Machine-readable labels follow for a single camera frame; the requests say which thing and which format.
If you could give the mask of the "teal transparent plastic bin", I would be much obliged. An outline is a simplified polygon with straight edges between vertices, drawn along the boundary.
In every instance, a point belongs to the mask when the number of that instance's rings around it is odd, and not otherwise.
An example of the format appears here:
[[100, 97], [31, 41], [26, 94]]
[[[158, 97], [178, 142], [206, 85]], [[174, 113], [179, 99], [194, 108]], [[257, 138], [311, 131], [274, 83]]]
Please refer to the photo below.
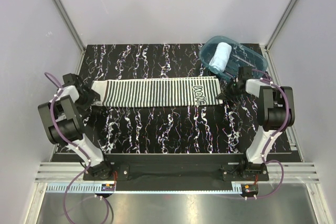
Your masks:
[[[209, 65], [216, 47], [220, 42], [228, 43], [232, 47], [229, 61], [223, 72], [218, 72]], [[257, 71], [253, 72], [254, 77], [256, 78], [260, 78], [262, 73], [268, 68], [268, 62], [261, 54], [225, 36], [215, 36], [208, 40], [201, 47], [198, 56], [203, 66], [210, 73], [226, 81], [229, 81], [232, 77], [238, 75], [239, 67], [252, 67], [253, 69], [256, 69]]]

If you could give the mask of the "light blue towel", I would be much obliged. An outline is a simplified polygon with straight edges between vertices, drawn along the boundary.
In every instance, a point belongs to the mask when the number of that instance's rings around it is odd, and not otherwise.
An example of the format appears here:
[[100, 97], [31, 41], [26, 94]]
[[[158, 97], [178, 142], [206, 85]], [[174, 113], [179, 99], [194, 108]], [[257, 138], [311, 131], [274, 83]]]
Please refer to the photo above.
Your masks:
[[215, 50], [209, 65], [218, 72], [223, 72], [229, 61], [230, 53], [232, 51], [231, 45], [225, 42], [220, 42]]

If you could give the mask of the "green white striped towel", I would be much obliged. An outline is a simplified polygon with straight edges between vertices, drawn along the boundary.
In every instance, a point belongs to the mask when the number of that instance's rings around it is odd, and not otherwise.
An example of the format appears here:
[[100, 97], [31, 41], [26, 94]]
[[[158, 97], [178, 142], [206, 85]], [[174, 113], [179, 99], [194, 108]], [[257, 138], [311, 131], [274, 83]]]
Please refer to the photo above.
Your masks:
[[219, 105], [216, 77], [156, 78], [94, 81], [100, 95], [95, 105], [119, 108]]

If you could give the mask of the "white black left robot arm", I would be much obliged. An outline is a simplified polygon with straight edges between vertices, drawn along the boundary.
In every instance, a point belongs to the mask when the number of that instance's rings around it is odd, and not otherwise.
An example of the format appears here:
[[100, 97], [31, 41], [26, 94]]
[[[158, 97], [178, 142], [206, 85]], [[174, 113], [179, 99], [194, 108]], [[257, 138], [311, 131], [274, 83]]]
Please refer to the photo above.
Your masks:
[[102, 150], [88, 139], [83, 122], [88, 109], [100, 100], [100, 95], [85, 85], [76, 74], [64, 75], [64, 84], [51, 73], [45, 72], [44, 75], [57, 88], [50, 101], [38, 106], [47, 138], [54, 145], [74, 151], [86, 166], [96, 166], [95, 174], [99, 178], [109, 179], [113, 175], [113, 167], [104, 162]]

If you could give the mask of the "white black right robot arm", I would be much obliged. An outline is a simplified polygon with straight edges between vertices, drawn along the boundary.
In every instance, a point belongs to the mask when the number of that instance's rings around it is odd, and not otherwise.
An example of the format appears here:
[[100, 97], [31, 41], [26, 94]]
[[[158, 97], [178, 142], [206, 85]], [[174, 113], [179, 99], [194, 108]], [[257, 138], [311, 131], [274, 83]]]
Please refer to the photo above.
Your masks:
[[247, 162], [238, 167], [239, 176], [250, 180], [257, 174], [255, 164], [266, 162], [276, 139], [295, 122], [293, 89], [275, 84], [270, 75], [252, 67], [239, 67], [238, 76], [216, 97], [234, 101], [238, 96], [250, 94], [257, 98], [258, 130], [246, 150]]

